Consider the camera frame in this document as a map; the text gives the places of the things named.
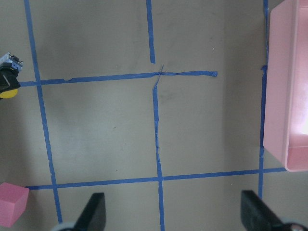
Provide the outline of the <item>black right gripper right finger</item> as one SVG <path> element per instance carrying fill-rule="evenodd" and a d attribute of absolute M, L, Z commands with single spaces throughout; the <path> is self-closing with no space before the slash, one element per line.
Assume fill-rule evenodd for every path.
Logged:
<path fill-rule="evenodd" d="M 253 190 L 241 192 L 241 222 L 247 231 L 306 231 L 295 222 L 283 222 Z"/>

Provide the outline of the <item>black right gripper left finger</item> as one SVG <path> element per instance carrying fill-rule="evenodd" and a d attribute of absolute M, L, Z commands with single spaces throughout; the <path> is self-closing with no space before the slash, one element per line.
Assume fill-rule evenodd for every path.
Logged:
<path fill-rule="evenodd" d="M 103 231 L 106 226 L 105 195 L 93 193 L 76 222 L 61 223 L 52 231 Z"/>

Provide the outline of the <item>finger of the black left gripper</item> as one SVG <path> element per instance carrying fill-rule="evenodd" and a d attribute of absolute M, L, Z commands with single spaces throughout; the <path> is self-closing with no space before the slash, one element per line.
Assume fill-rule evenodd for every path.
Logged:
<path fill-rule="evenodd" d="M 0 70 L 0 92 L 6 92 L 20 88 L 17 80 L 18 72 L 11 68 Z"/>

